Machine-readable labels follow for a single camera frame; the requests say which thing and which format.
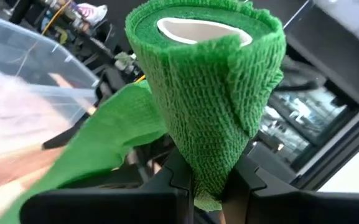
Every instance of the yellow cable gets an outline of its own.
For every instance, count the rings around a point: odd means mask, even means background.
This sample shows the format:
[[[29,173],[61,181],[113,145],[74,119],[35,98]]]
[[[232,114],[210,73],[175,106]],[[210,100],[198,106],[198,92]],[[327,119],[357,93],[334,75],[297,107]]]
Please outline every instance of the yellow cable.
[[[146,78],[145,75],[142,75],[140,78],[138,78],[135,83],[140,83],[142,80],[144,80]]]
[[[55,20],[58,18],[58,16],[60,16],[60,14],[63,12],[63,10],[65,10],[67,8],[67,6],[72,2],[73,0],[68,0],[55,14],[54,16],[50,19],[50,21],[48,22],[48,24],[45,26],[44,30],[42,31],[41,35],[45,35],[45,33],[48,31],[49,27],[55,22]],[[34,45],[26,52],[26,55],[30,53],[30,51],[32,49],[34,49],[34,47],[38,44],[38,41],[37,40]],[[21,56],[15,60],[11,60],[10,62],[8,63],[13,63],[13,62],[16,62],[20,59],[24,58],[24,56]]]

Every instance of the green fabric strip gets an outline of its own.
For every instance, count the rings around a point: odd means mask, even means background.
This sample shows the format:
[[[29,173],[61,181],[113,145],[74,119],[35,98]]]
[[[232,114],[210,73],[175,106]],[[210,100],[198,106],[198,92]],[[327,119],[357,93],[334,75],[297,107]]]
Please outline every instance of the green fabric strip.
[[[150,143],[165,133],[147,82],[124,87],[85,122],[48,173],[11,205],[0,223],[19,224],[20,208],[31,196],[119,167],[134,146]]]

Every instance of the white cardboard core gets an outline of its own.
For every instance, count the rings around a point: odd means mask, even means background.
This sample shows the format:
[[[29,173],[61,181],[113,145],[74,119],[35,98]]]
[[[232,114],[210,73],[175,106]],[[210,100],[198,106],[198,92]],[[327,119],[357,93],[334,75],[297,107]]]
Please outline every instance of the white cardboard core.
[[[240,47],[253,41],[253,38],[245,31],[219,22],[166,17],[157,21],[157,27],[168,38],[184,44],[196,44],[199,41],[233,34],[239,35]]]

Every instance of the transparent plastic lid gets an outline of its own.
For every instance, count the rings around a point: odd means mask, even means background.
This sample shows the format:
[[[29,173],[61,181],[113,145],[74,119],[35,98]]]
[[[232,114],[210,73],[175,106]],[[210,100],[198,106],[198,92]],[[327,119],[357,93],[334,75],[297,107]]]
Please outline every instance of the transparent plastic lid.
[[[71,127],[92,110],[97,81],[58,43],[0,19],[0,153]]]

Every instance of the black equipment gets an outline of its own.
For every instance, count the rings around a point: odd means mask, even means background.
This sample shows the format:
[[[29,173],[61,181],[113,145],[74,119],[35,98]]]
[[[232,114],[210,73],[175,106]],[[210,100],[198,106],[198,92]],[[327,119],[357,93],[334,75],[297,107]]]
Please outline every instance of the black equipment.
[[[177,149],[139,189],[103,186],[35,195],[23,205],[21,223],[193,223],[192,170]],[[227,224],[359,223],[359,194],[297,190],[245,154],[229,176],[222,202]]]

